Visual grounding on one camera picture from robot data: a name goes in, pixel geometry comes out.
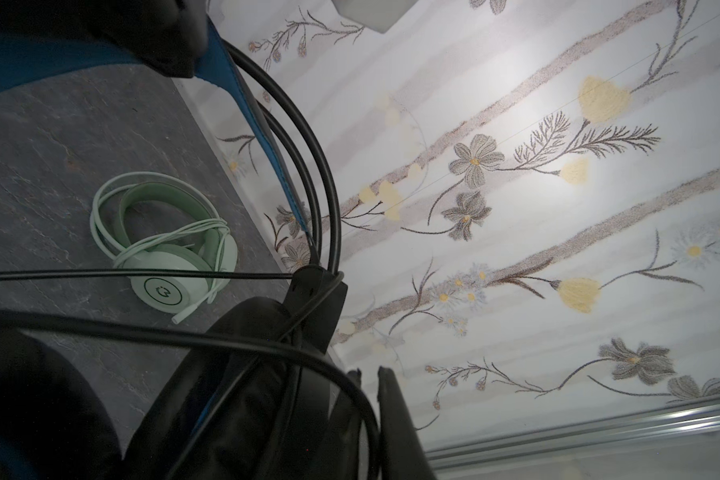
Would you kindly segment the black blue headphones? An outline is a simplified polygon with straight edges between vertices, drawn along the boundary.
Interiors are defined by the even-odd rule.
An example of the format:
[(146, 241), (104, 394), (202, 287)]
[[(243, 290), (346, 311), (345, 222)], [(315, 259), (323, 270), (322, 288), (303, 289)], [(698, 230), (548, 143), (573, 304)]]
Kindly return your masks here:
[[(295, 146), (255, 102), (247, 77), (289, 115), (313, 153), (330, 202), (336, 190), (301, 112), (258, 65), (218, 34), (199, 1), (0, 1), (0, 93), (35, 80), (114, 63), (143, 63), (172, 78), (225, 90), (275, 170), (309, 252), (321, 245), (314, 197), (301, 201), (283, 163)], [(281, 460), (303, 378), (357, 387), (326, 364), (312, 326), (337, 322), (347, 287), (333, 237), (326, 266), (297, 270), (284, 301), (252, 298), (204, 334), (0, 310), (0, 479), (295, 478)], [(187, 356), (121, 450), (90, 385), (61, 355), (30, 336), (59, 330), (165, 344)]]

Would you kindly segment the green white headphones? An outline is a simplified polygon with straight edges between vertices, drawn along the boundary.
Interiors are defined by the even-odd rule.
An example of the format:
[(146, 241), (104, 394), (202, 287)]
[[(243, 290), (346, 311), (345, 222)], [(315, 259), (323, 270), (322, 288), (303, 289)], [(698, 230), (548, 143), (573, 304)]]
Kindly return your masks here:
[[(165, 233), (133, 240), (126, 213), (140, 203), (157, 202), (187, 214), (191, 221)], [(131, 288), (151, 308), (180, 324), (203, 303), (212, 303), (229, 283), (215, 273), (233, 273), (239, 249), (228, 223), (192, 185), (157, 172), (133, 172), (105, 182), (95, 193), (90, 232), (113, 267), (144, 270), (129, 277)]]

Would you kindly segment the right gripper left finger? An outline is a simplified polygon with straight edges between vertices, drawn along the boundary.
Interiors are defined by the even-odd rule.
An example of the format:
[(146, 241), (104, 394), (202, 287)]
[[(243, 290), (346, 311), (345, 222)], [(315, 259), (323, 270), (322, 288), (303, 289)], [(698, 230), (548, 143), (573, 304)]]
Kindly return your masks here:
[(321, 479), (357, 479), (361, 418), (347, 393), (341, 391), (334, 404), (320, 445)]

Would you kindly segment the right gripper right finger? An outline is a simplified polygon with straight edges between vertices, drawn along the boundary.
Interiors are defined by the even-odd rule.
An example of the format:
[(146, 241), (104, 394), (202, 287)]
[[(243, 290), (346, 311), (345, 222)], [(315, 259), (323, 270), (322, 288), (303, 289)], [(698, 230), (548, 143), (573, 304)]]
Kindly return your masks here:
[(435, 475), (413, 425), (395, 372), (378, 370), (381, 467), (384, 480), (434, 480)]

